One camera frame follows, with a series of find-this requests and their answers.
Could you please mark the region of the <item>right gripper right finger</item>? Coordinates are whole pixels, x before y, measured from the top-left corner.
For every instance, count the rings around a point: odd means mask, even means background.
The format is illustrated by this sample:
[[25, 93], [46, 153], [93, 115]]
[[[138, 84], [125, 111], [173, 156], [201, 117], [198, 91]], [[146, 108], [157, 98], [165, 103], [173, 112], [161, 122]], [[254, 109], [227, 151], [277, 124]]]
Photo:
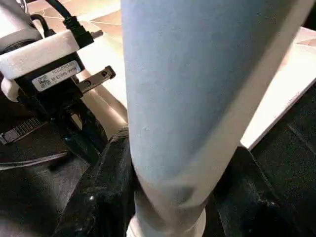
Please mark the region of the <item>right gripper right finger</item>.
[[235, 150], [213, 190], [227, 237], [314, 237], [298, 211], [276, 193], [252, 153]]

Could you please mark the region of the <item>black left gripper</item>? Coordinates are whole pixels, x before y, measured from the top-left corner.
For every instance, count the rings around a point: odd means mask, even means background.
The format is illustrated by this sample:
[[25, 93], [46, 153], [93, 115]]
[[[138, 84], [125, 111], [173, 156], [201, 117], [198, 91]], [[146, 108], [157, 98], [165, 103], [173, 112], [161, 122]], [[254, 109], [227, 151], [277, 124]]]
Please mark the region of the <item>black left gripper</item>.
[[46, 123], [60, 133], [70, 151], [95, 164], [108, 144], [106, 132], [92, 111], [82, 103], [80, 91], [26, 93], [18, 92], [18, 102], [35, 113], [35, 116], [13, 128], [10, 142], [29, 135]]

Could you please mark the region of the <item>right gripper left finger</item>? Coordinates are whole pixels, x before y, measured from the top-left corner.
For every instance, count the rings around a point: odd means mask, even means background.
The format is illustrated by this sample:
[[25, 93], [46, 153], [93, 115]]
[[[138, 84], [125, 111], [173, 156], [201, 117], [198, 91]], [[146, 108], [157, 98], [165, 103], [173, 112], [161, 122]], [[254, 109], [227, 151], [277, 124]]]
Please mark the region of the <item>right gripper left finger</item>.
[[111, 138], [81, 177], [53, 233], [55, 237], [124, 237], [135, 214], [136, 174], [129, 131]]

